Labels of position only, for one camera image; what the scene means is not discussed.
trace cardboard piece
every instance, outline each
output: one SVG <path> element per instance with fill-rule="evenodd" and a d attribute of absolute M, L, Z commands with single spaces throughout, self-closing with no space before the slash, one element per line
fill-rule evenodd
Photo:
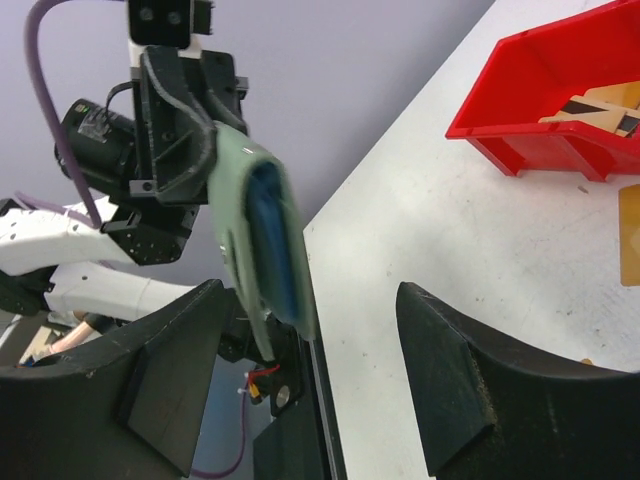
<path fill-rule="evenodd" d="M 588 125 L 606 130 L 609 133 L 615 133 L 618 130 L 618 126 L 622 122 L 625 116 L 625 111 L 622 109 L 615 110 L 603 110 L 601 112 L 593 113 L 579 113 L 577 115 L 556 115 L 553 117 L 543 117 L 540 119 L 541 123 L 544 122 L 583 122 Z"/>
<path fill-rule="evenodd" d="M 539 122 L 576 120 L 621 137 L 632 137 L 640 124 L 640 111 L 574 95 L 556 115 L 543 117 Z"/>
<path fill-rule="evenodd" d="M 640 106 L 640 81 L 590 88 L 584 96 L 620 107 L 637 109 Z"/>
<path fill-rule="evenodd" d="M 640 185 L 625 187 L 618 194 L 620 226 L 620 283 L 640 285 Z"/>

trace black cable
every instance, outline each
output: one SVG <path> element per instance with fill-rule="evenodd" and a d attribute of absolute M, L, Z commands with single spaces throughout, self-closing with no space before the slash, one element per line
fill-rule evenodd
<path fill-rule="evenodd" d="M 111 105 L 111 101 L 119 93 L 122 93 L 126 90 L 130 90 L 132 88 L 133 88 L 133 82 L 123 82 L 123 83 L 119 83 L 109 91 L 109 94 L 107 95 L 107 101 L 104 107 L 105 120 L 107 121 L 108 125 L 113 126 L 111 125 L 111 119 L 109 118 L 109 105 Z"/>

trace light green object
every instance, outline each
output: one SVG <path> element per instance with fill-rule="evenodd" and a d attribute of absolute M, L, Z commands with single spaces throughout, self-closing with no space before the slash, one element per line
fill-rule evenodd
<path fill-rule="evenodd" d="M 269 299 L 273 298 L 272 290 L 276 285 L 269 279 L 270 272 L 261 272 L 256 265 L 256 249 L 252 245 L 250 224 L 245 214 L 248 182 L 257 167 L 270 163 L 279 173 L 286 239 L 298 304 L 299 321 L 295 327 L 302 338 L 309 341 L 315 338 L 317 322 L 302 224 L 282 163 L 238 130 L 215 123 L 218 159 L 207 183 L 214 230 L 240 303 L 251 321 L 256 344 L 264 359 L 272 361 L 274 355 L 265 318 L 273 309 Z"/>

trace red wire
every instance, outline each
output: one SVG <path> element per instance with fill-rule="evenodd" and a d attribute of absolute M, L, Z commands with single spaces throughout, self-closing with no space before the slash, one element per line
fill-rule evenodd
<path fill-rule="evenodd" d="M 249 383 L 250 384 L 253 383 L 253 379 L 256 377 L 263 377 L 265 375 L 270 375 L 273 372 L 277 372 L 278 370 L 280 370 L 280 365 L 276 365 L 273 368 L 266 368 L 264 370 L 257 370 L 257 371 L 254 370 L 253 372 L 249 372 L 249 377 L 248 377 Z"/>

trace black plastic part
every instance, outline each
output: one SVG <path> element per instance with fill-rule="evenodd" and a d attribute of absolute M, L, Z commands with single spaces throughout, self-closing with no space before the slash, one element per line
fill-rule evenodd
<path fill-rule="evenodd" d="M 203 51 L 198 71 L 194 71 L 192 75 L 192 78 L 200 75 L 204 82 L 196 92 L 199 92 L 201 103 L 209 116 L 247 134 L 247 124 L 242 119 L 241 93 L 238 91 L 233 56 L 223 52 Z"/>
<path fill-rule="evenodd" d="M 13 198 L 3 198 L 0 200 L 0 217 L 4 217 L 12 208 L 23 208 Z"/>
<path fill-rule="evenodd" d="M 225 306 L 207 282 L 36 367 L 0 368 L 2 478 L 188 476 Z"/>
<path fill-rule="evenodd" d="M 400 286 L 396 313 L 438 480 L 640 478 L 640 374 L 536 349 L 414 284 Z"/>
<path fill-rule="evenodd" d="M 213 122 L 248 131 L 240 104 L 248 86 L 236 77 L 233 57 L 203 51 L 200 59 L 181 58 L 175 49 L 150 47 L 133 85 L 136 178 L 153 180 L 162 204 L 206 204 L 217 154 Z"/>
<path fill-rule="evenodd" d="M 165 207 L 153 199 L 120 203 L 102 231 L 138 265 L 175 262 L 191 236 L 199 207 Z"/>
<path fill-rule="evenodd" d="M 323 352 L 320 338 L 314 344 L 316 352 Z M 314 354 L 307 342 L 301 340 L 295 352 L 305 393 L 254 440 L 254 478 L 346 480 L 328 373 L 314 369 Z M 316 362 L 324 362 L 324 357 Z"/>
<path fill-rule="evenodd" d="M 255 382 L 263 395 L 270 396 L 272 399 L 276 398 L 282 387 L 287 387 L 289 398 L 286 405 L 278 406 L 277 402 L 271 402 L 271 415 L 277 417 L 284 409 L 297 401 L 305 391 L 301 373 L 298 335 L 293 327 L 280 323 L 275 317 L 269 316 L 266 324 L 275 360 L 265 363 L 253 337 L 253 330 L 247 314 L 242 308 L 235 290 L 229 289 L 227 294 L 231 305 L 228 310 L 230 315 L 222 332 L 218 354 L 231 363 L 250 360 L 265 368 L 279 366 L 276 372 L 257 377 Z"/>
<path fill-rule="evenodd" d="M 195 0 L 193 2 L 193 33 L 197 35 L 211 35 L 213 3 L 209 0 Z"/>
<path fill-rule="evenodd" d="M 135 171 L 133 121 L 80 99 L 69 108 L 62 126 L 89 186 L 113 198 L 126 196 L 125 179 Z M 70 178 L 57 147 L 54 154 L 62 172 Z"/>
<path fill-rule="evenodd" d="M 204 203 L 196 198 L 215 166 L 215 125 L 189 89 L 177 50 L 150 46 L 140 62 L 155 196 L 165 205 Z"/>
<path fill-rule="evenodd" d="M 20 285 L 16 277 L 0 271 L 0 310 L 32 316 L 40 311 L 41 298 Z"/>
<path fill-rule="evenodd" d="M 138 45 L 187 48 L 191 44 L 192 3 L 193 0 L 129 0 L 131 40 Z"/>
<path fill-rule="evenodd" d="M 99 332 L 102 335 L 111 330 L 111 328 L 114 327 L 116 323 L 113 318 L 107 317 L 106 315 L 99 315 L 97 313 L 88 313 L 84 316 L 83 320 L 87 323 L 87 325 L 89 325 L 96 332 Z"/>

